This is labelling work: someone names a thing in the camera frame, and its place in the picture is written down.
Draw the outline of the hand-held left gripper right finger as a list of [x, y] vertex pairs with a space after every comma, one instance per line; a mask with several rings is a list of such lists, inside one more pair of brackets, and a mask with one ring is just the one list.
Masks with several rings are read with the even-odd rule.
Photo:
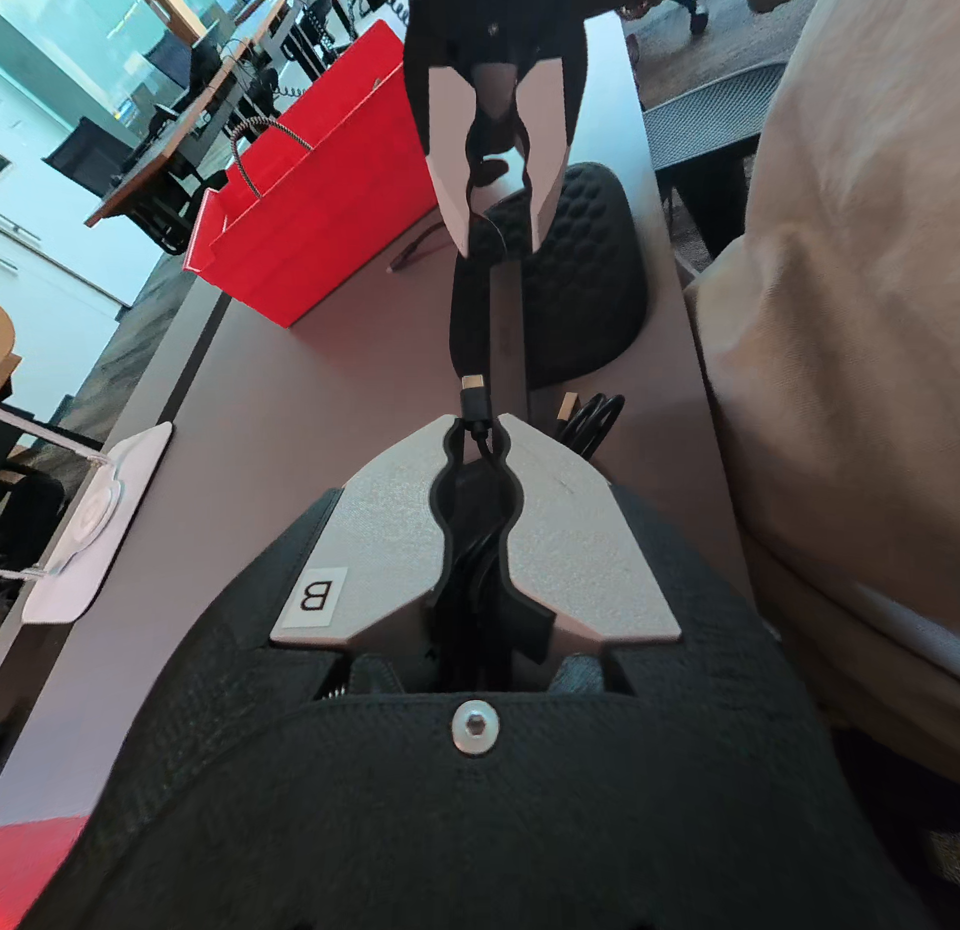
[[678, 642], [681, 626], [594, 466], [526, 421], [498, 418], [513, 511], [500, 540], [502, 628], [533, 664]]

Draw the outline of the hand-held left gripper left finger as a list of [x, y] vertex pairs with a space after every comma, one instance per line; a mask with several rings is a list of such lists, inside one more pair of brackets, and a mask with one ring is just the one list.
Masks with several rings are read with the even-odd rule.
[[460, 420], [438, 417], [342, 487], [270, 631], [272, 643], [427, 652], [426, 601], [448, 570], [435, 488]]

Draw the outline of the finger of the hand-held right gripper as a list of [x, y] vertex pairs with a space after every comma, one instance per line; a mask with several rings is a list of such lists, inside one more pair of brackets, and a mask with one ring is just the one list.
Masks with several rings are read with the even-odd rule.
[[429, 171], [442, 220], [457, 251], [470, 254], [472, 167], [467, 144], [474, 126], [474, 86], [450, 66], [428, 69]]
[[524, 170], [533, 253], [542, 248], [554, 221], [570, 155], [564, 76], [561, 58], [538, 60], [518, 82], [514, 94], [527, 139]]

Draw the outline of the dark grey device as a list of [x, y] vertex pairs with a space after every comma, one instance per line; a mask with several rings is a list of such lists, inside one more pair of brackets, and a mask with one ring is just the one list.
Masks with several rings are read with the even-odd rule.
[[465, 416], [530, 420], [522, 261], [485, 215], [471, 218], [469, 255], [454, 269], [449, 349]]

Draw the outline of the black textured pad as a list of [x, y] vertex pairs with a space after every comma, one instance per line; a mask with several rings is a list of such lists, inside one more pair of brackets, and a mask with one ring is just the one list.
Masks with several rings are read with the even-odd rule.
[[642, 331], [647, 280], [630, 204], [617, 175], [584, 161], [564, 173], [545, 241], [530, 252], [529, 199], [521, 191], [487, 218], [521, 263], [529, 390], [558, 385], [615, 361]]

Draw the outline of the red paper gift bag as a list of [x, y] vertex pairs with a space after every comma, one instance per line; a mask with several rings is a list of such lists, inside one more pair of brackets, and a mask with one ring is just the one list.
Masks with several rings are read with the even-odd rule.
[[204, 194], [183, 269], [288, 328], [425, 217], [402, 59], [373, 23]]

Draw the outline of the grey mesh office chair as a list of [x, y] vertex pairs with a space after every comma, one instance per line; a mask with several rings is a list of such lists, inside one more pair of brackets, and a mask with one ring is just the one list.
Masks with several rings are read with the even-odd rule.
[[695, 87], [644, 112], [660, 198], [673, 221], [677, 193], [710, 258], [744, 232], [745, 161], [759, 147], [786, 60], [770, 60]]

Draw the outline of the white flat charger pad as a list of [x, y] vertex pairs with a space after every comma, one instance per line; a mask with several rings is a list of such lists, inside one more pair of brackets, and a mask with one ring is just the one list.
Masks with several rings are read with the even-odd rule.
[[89, 481], [78, 495], [54, 547], [41, 564], [2, 570], [2, 579], [27, 586], [23, 626], [75, 623], [91, 607], [112, 569], [175, 432], [163, 421], [108, 450], [61, 428], [28, 420], [2, 407], [1, 420], [84, 459]]

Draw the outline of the wooden office desk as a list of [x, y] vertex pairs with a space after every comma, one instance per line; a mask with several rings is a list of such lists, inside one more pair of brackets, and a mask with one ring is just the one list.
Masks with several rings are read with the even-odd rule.
[[143, 145], [142, 153], [119, 182], [102, 198], [84, 224], [93, 228], [103, 220], [119, 216], [135, 195], [157, 176], [174, 176], [185, 170], [196, 175], [201, 162], [243, 96], [239, 82], [241, 64], [255, 47], [249, 38], [232, 38], [222, 49], [216, 73], [198, 97], [181, 113], [165, 119], [157, 136]]

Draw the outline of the person's beige clothing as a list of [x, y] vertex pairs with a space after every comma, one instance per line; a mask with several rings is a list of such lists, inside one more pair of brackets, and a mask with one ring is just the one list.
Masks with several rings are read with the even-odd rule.
[[690, 286], [759, 609], [958, 782], [959, 0], [817, 0], [746, 225]]

